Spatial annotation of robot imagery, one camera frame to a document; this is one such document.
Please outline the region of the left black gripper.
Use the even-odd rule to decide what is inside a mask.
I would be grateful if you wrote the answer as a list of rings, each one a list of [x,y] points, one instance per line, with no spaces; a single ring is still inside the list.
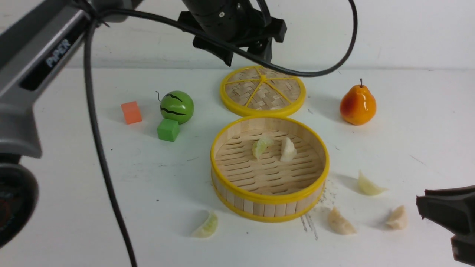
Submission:
[[[247,52],[270,63],[273,41],[282,43],[286,22],[272,17],[268,25],[266,1],[258,0],[256,10],[249,0],[184,0],[188,11],[182,11],[178,22],[223,41],[247,43]],[[233,52],[195,36],[193,47],[207,51],[231,67]]]

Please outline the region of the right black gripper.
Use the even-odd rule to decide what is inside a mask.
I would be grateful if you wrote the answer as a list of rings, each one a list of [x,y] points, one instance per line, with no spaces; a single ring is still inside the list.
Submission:
[[[475,265],[475,186],[425,190],[416,197],[422,219],[427,218],[453,233],[453,258]]]

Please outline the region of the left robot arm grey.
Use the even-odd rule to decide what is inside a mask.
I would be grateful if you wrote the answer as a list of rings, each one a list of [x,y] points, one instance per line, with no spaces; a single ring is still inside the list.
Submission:
[[[186,0],[178,20],[137,11],[139,0],[45,0],[1,34],[1,246],[26,226],[37,205],[34,175],[19,164],[40,158],[33,106],[82,43],[100,24],[140,17],[195,35],[196,48],[231,65],[233,54],[267,66],[272,40],[282,43],[287,26],[272,17],[264,0]]]

